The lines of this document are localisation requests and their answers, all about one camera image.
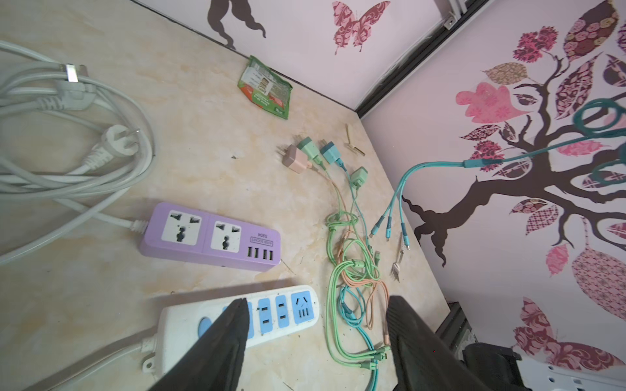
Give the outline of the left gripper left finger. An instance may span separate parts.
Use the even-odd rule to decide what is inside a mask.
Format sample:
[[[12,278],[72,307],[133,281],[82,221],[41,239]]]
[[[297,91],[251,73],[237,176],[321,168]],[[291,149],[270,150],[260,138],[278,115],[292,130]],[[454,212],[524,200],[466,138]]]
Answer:
[[[153,390],[235,390],[249,334],[249,306],[233,301]]]

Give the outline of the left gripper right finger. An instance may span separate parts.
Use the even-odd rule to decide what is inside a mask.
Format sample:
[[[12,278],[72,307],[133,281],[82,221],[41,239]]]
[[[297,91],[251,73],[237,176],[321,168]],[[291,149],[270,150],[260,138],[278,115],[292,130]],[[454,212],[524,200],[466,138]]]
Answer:
[[[397,390],[486,390],[401,296],[391,296],[386,323]]]

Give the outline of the light green charger plug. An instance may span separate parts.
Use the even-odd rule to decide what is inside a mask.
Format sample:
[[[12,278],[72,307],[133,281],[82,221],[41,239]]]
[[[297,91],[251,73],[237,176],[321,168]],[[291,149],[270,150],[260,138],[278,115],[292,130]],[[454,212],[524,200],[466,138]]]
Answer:
[[[325,170],[321,151],[310,137],[300,140],[297,144],[297,148],[307,156],[309,161],[313,161],[316,165],[321,167],[322,170]]]

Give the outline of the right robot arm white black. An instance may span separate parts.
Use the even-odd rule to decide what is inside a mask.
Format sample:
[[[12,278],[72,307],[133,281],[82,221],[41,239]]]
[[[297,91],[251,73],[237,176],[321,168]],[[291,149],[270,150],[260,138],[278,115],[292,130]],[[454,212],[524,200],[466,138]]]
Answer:
[[[518,368],[522,356],[511,348],[474,343],[463,350],[468,369],[490,390],[529,390]]]

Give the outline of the small green charger plug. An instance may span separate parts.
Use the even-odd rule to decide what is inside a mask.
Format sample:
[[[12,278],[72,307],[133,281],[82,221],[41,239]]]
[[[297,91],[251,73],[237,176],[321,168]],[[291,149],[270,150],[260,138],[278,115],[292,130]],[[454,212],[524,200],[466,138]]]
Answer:
[[[363,185],[365,185],[368,179],[368,171],[365,167],[361,166],[357,170],[355,170],[350,175],[350,185],[355,189],[359,190]]]

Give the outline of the pink charger plug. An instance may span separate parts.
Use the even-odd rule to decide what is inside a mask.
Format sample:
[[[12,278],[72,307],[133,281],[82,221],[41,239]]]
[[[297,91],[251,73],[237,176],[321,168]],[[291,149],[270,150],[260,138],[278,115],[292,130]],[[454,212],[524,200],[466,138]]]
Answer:
[[[296,174],[301,174],[312,167],[307,154],[293,144],[287,148],[279,148],[278,153],[281,156],[282,164]]]

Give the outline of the teal green charger plug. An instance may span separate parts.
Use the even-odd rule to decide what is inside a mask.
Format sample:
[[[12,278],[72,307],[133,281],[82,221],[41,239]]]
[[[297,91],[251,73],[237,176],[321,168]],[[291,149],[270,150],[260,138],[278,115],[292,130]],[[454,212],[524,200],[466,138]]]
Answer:
[[[334,142],[326,143],[320,149],[320,152],[329,165],[336,164],[344,172],[347,172],[347,168],[342,160],[342,155]]]

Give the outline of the white blue power strip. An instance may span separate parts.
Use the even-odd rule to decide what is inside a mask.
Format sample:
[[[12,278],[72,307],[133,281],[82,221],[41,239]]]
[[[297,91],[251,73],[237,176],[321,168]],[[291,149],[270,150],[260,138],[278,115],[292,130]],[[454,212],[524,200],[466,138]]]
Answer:
[[[157,332],[144,339],[143,371],[163,377],[202,337],[222,337],[241,348],[302,332],[318,322],[320,300],[309,285],[166,307]]]

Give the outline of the purple power strip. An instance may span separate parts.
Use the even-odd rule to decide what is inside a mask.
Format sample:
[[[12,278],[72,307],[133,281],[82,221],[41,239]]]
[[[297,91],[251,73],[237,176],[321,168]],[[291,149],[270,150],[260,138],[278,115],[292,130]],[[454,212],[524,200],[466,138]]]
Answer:
[[[171,261],[266,272],[280,264],[281,236],[264,226],[161,202],[143,234],[140,253]]]

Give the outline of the green snack packet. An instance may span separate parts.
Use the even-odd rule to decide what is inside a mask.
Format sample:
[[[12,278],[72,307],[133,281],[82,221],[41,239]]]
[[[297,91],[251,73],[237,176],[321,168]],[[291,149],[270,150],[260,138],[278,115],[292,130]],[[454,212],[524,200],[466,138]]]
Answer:
[[[281,119],[289,118],[293,86],[256,57],[249,57],[237,86],[251,103]]]

